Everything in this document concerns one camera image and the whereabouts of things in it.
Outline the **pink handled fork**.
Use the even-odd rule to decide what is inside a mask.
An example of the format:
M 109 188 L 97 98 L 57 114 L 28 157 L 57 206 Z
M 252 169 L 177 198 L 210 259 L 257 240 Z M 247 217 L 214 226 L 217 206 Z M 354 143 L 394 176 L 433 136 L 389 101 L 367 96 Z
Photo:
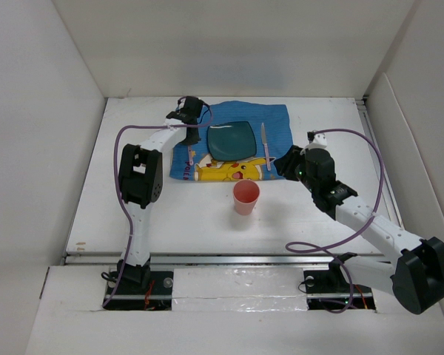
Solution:
M 192 166 L 192 165 L 193 165 L 192 146 L 188 146 L 188 147 L 187 147 L 187 151 L 188 151 L 188 161 L 189 161 L 189 165 Z

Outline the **teal plate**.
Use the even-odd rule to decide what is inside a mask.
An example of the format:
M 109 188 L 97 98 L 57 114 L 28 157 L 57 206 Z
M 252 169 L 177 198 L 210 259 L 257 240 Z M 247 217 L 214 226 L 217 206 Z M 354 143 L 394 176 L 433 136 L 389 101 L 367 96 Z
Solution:
M 255 134 L 248 121 L 210 126 L 206 134 L 210 155 L 219 161 L 238 161 L 257 153 Z

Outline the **blue Pikachu cloth placemat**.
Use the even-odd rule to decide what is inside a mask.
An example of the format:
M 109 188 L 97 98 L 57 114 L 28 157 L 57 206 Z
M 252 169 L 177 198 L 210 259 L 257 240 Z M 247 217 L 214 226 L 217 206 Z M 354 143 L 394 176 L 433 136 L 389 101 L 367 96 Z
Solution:
M 278 178 L 274 160 L 287 153 L 293 144 L 289 113 L 284 104 L 253 104 L 243 101 L 224 101 L 212 106 L 213 121 L 209 126 L 233 121 L 248 121 L 255 134 L 257 153 L 238 161 L 215 160 L 209 153 L 206 134 L 209 128 L 199 130 L 201 140 L 192 146 L 193 165 L 189 165 L 187 147 L 178 144 L 173 149 L 169 176 L 185 181 L 238 181 L 274 180 Z M 266 137 L 271 159 L 269 172 L 260 134 L 265 124 Z

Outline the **pink handled knife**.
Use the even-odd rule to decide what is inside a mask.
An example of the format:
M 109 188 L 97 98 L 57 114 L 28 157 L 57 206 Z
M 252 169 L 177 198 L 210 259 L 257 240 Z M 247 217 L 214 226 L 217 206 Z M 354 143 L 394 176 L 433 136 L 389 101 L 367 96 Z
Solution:
M 266 128 L 265 128 L 265 124 L 262 123 L 260 126 L 260 134 L 261 134 L 261 140 L 262 140 L 262 144 L 263 144 L 263 149 L 264 149 L 264 153 L 265 153 L 265 158 L 266 158 L 266 168 L 267 171 L 271 171 L 271 159 L 269 156 L 269 147 L 268 147 L 268 143 L 267 143 L 267 137 L 266 137 Z

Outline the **pink plastic cup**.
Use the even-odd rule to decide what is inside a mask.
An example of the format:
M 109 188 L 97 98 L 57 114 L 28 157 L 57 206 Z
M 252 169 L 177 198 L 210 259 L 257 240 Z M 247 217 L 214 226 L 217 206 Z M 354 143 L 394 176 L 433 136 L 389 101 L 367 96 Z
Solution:
M 260 187 L 253 180 L 240 180 L 232 190 L 235 211 L 243 216 L 252 213 L 260 197 Z

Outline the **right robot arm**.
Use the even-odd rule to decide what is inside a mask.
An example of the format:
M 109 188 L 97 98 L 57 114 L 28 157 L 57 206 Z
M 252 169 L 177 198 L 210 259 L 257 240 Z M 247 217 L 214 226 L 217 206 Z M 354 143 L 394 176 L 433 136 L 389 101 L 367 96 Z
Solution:
M 281 177 L 301 182 L 319 210 L 359 232 L 386 258 L 375 262 L 355 253 L 339 256 L 329 264 L 331 288 L 345 291 L 354 283 L 381 290 L 413 314 L 444 299 L 444 242 L 419 237 L 374 212 L 336 178 L 334 160 L 325 149 L 291 146 L 274 165 Z

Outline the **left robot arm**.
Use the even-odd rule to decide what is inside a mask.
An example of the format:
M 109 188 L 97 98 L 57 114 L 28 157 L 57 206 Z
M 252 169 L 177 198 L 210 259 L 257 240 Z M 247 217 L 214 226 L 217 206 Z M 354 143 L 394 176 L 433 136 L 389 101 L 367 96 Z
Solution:
M 126 144 L 119 158 L 113 158 L 118 202 L 129 222 L 129 237 L 117 266 L 115 286 L 142 293 L 151 283 L 149 218 L 153 203 L 163 188 L 163 154 L 178 144 L 194 145 L 200 140 L 199 119 L 209 105 L 200 98 L 185 96 L 161 126 L 123 127 L 114 143 L 118 153 L 121 136 L 128 129 L 151 129 L 153 133 L 140 144 Z

